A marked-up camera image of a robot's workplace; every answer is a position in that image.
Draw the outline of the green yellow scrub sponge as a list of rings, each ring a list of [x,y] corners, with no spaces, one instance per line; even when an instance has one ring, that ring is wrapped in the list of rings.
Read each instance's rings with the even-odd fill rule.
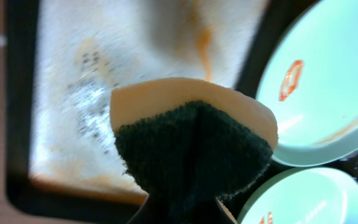
[[[127,173],[148,195],[132,223],[234,223],[223,200],[256,182],[278,144],[268,107],[192,78],[113,90],[110,123]]]

